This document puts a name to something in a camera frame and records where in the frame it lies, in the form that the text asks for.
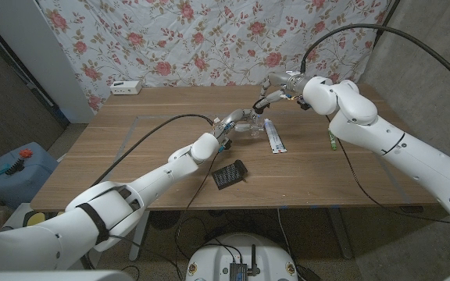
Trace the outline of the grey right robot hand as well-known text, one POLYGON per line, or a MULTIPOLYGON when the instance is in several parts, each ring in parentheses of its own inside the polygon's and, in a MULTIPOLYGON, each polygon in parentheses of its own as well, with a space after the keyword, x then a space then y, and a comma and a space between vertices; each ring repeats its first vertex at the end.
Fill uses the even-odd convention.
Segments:
POLYGON ((285 73, 269 73, 262 81, 259 100, 252 106, 257 114, 263 114, 265 108, 280 100, 295 100, 303 110, 312 106, 302 97, 307 84, 306 77, 297 71, 285 73))

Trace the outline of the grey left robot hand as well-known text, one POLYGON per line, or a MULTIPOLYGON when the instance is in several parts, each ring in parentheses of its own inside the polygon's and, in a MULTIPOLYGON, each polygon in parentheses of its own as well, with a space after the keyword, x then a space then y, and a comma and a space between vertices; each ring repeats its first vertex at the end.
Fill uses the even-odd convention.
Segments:
POLYGON ((218 152, 228 150, 231 140, 227 135, 232 131, 250 132, 253 137, 258 137, 263 130, 260 116, 252 109, 237 109, 222 120, 216 119, 213 125, 213 136, 218 140, 218 152))

